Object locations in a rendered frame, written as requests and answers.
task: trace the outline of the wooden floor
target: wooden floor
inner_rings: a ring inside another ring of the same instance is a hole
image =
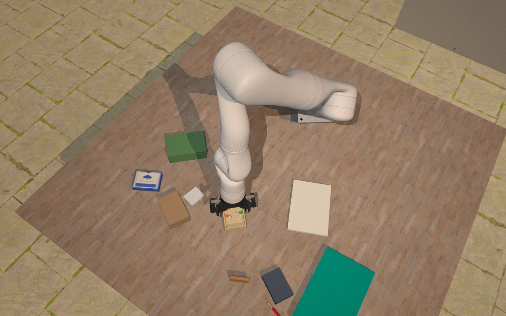
[[[213,58],[243,42],[274,70],[302,68],[357,87],[351,122],[295,124],[250,106],[247,229],[209,206],[167,226],[135,169],[161,190],[217,197]],[[165,134],[205,130],[208,158],[170,164]],[[360,316],[438,316],[506,129],[254,14],[235,8],[59,170],[17,213],[150,316],[269,316],[259,271],[277,264],[296,293],[322,242],[376,274]],[[329,184],[329,236],[286,229],[293,179]],[[248,284],[230,282],[241,270]],[[293,298],[275,308],[286,314]]]

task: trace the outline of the gray panel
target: gray panel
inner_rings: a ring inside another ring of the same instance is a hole
[[[456,53],[506,74],[506,0],[485,0]]]
[[[483,0],[405,0],[395,28],[454,50]]]

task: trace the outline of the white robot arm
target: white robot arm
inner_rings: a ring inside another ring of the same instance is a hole
[[[220,146],[214,152],[214,164],[221,201],[215,202],[224,202],[225,209],[245,203],[245,178],[251,171],[246,105],[311,110],[323,103],[318,114],[324,118],[344,122],[354,116],[357,88],[352,84],[300,69],[278,74],[240,42],[227,44],[217,53],[213,77],[220,108]]]

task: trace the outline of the red pencil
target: red pencil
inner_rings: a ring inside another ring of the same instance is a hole
[[[274,308],[274,307],[273,307],[273,306],[269,303],[269,301],[267,301],[267,304],[269,304],[270,308],[272,308],[272,309],[273,309],[273,312],[274,312],[275,314],[277,314],[277,316],[281,316],[281,314],[279,314],[279,313],[277,312],[277,310],[276,310],[276,309],[275,309],[275,308]]]

